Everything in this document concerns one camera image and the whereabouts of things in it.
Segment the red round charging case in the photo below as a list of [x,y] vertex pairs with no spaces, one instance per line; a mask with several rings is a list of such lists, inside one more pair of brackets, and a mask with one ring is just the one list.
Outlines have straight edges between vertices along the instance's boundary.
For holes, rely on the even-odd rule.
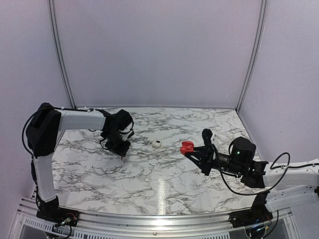
[[191,141],[183,141],[182,146],[180,147],[180,152],[182,155],[186,153],[191,153],[194,151],[194,143]]

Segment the white earbud charging case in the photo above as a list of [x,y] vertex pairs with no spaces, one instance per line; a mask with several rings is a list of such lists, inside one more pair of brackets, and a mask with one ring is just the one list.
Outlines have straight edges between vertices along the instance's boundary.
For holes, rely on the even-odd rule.
[[154,139],[152,141],[153,148],[161,148],[161,146],[162,146],[162,141],[160,139]]

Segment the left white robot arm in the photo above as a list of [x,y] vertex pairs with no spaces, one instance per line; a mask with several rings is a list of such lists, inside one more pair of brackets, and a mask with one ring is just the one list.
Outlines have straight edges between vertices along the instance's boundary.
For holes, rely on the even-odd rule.
[[126,110],[112,114],[103,109],[68,109],[42,103],[23,129],[34,166],[37,195],[47,203],[43,212],[53,222],[63,217],[62,209],[52,202],[57,198],[52,175],[57,137],[61,131],[83,129],[100,131],[102,148],[125,157],[131,145],[128,139],[134,135],[134,121]]

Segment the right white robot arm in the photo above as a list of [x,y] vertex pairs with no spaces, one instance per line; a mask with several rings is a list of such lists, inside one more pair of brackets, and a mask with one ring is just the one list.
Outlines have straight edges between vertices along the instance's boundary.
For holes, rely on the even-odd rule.
[[208,176],[212,169],[220,175],[235,177],[255,193],[248,195],[261,199],[247,212],[247,219],[259,222],[266,209],[275,212],[283,208],[315,204],[319,201],[319,161],[292,163],[289,153],[286,163],[278,159],[273,162],[255,161],[256,145],[244,137],[234,139],[228,154],[218,152],[209,136],[203,137],[204,145],[196,147],[191,141],[184,141],[180,147],[182,155],[190,159],[203,174]]

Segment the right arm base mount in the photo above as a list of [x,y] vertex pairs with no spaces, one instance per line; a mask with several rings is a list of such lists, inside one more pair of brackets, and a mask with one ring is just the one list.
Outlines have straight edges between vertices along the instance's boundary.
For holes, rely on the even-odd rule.
[[259,194],[255,197],[249,209],[231,212],[228,221],[233,228],[246,227],[263,223],[273,219],[273,215],[266,208],[267,194]]

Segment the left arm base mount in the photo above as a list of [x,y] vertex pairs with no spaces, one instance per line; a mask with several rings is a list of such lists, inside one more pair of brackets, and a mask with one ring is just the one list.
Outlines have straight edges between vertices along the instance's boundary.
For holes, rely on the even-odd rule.
[[77,226],[79,211],[60,207],[57,196],[55,199],[47,203],[40,199],[39,196],[36,196],[35,202],[38,207],[36,213],[38,218],[54,222],[56,224],[62,224],[62,222],[70,219],[70,221],[67,221],[66,223],[72,227]]

